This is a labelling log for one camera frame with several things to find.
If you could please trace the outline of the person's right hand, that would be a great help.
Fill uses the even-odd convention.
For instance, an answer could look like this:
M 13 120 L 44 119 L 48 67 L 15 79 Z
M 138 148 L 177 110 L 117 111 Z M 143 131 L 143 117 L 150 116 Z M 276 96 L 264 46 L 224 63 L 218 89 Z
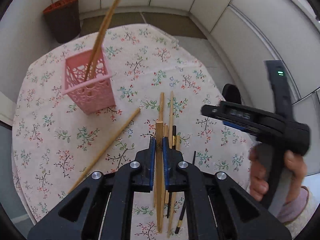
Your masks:
M 258 146 L 254 146 L 249 154 L 249 160 L 251 161 L 249 192 L 254 199 L 261 201 L 262 197 L 268 192 L 269 186 L 265 180 L 266 168 L 258 160 Z M 302 182 L 307 172 L 307 166 L 303 157 L 287 151 L 284 155 L 284 164 L 292 173 L 291 185 L 285 204 L 299 201 L 302 206 L 305 206 L 308 191 L 302 188 Z

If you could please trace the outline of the pink sleeve forearm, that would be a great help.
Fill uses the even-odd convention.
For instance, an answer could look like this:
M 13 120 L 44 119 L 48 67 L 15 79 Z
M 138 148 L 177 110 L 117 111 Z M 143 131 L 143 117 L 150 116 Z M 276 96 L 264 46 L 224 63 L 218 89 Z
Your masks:
M 299 189 L 296 199 L 283 205 L 277 218 L 281 223 L 291 223 L 304 211 L 309 201 L 309 190 L 305 186 Z

